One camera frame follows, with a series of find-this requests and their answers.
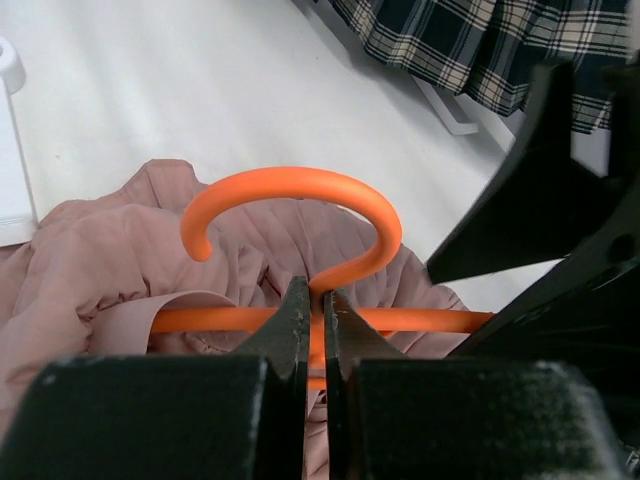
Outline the orange hanger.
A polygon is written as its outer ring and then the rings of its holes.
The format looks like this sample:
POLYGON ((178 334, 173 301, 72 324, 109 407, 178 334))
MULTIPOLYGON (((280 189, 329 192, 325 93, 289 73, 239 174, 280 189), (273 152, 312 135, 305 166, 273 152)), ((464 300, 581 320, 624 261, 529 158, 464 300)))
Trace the orange hanger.
MULTIPOLYGON (((360 256, 312 277, 310 367, 324 370, 325 340, 320 301, 325 293, 377 273, 395 257, 402 225, 392 204, 369 185, 340 173, 310 167, 267 167, 226 177, 208 186, 188 205, 180 236, 191 259, 204 262, 213 253, 210 223, 236 206, 265 199, 313 199, 340 205, 365 217, 376 229, 376 243, 360 256)), ((275 314, 275 308, 197 307, 156 314, 151 334, 244 330, 254 333, 275 314)), ((383 339, 397 331, 470 334, 486 324, 491 312, 417 308, 357 308, 367 326, 383 339)))

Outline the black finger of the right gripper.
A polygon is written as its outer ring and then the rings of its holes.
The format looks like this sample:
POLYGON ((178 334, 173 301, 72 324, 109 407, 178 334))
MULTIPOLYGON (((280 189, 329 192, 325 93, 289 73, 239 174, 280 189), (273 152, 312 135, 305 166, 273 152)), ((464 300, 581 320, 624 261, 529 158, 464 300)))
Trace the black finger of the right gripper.
POLYGON ((573 69, 533 70, 524 122, 493 178, 426 263, 446 283, 566 256, 610 210, 610 186, 571 156, 573 69))

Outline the pink garment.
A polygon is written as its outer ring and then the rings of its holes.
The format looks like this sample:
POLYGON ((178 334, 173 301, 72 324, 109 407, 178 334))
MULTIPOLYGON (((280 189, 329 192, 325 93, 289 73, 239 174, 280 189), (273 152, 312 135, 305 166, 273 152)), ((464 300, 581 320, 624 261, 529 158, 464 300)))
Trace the pink garment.
MULTIPOLYGON (((34 379, 77 356, 224 355, 244 330, 151 334, 157 313, 197 307, 280 307, 291 281, 354 259, 376 243, 375 227, 346 207, 313 199, 245 203, 209 225, 213 253, 187 254, 184 211, 208 186, 183 161, 154 160, 120 190, 68 202, 34 238, 1 253, 1 447, 34 379)), ((357 308, 468 311, 430 282, 401 243, 377 273, 336 289, 357 308)), ((468 334, 397 331, 385 340, 419 359, 446 356, 468 334)), ((305 473, 329 475, 324 370, 307 361, 305 473)))

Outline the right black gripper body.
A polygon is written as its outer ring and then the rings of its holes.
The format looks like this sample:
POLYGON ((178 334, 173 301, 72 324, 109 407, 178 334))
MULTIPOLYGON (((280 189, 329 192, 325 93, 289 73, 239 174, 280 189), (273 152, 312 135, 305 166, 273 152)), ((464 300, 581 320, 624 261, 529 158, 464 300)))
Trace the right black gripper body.
POLYGON ((563 361, 601 395, 620 440, 639 443, 639 69, 608 68, 610 210, 596 231, 471 334, 460 357, 563 361))

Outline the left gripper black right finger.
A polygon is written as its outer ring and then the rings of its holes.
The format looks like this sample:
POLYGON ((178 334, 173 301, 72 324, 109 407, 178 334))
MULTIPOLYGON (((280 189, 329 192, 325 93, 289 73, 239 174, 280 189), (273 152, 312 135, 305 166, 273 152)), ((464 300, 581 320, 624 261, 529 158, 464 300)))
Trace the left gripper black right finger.
POLYGON ((324 300, 333 479, 621 479, 603 405, 575 368, 416 360, 339 293, 324 300))

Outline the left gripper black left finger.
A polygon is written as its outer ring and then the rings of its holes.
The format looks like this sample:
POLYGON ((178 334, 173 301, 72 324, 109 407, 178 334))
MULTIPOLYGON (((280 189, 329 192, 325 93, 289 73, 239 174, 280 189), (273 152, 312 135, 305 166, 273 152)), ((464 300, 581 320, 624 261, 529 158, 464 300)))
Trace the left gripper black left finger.
POLYGON ((77 356, 31 383, 1 447, 5 479, 300 479, 310 292, 224 355, 77 356))

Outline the navy plaid skirt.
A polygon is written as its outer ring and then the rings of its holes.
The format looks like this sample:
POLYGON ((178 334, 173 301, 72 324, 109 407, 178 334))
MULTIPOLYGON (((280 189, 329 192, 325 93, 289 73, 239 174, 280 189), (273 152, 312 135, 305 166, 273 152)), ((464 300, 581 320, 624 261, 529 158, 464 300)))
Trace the navy plaid skirt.
POLYGON ((501 116, 525 110, 532 71, 573 65, 572 129, 607 129, 607 67, 626 64, 631 25, 625 1, 335 1, 364 51, 501 116))

